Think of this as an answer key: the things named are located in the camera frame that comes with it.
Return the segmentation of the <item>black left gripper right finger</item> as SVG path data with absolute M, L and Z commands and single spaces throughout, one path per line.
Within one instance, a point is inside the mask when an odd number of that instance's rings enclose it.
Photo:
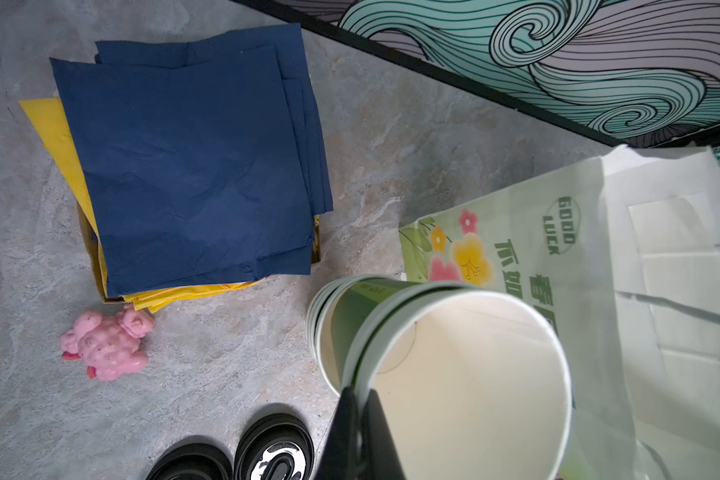
M 359 478 L 405 480 L 392 435 L 375 390 L 370 390 L 360 421 Z

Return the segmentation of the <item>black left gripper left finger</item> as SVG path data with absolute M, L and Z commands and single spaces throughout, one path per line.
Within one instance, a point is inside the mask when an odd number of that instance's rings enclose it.
M 331 422 L 316 480 L 352 480 L 357 478 L 360 455 L 360 411 L 351 387 L 342 390 Z

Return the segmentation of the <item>green white paper cup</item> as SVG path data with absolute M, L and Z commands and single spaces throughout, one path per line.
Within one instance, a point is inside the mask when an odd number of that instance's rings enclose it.
M 571 375 L 534 308 L 465 283 L 367 279 L 332 321 L 341 382 L 379 397 L 406 478 L 556 475 Z

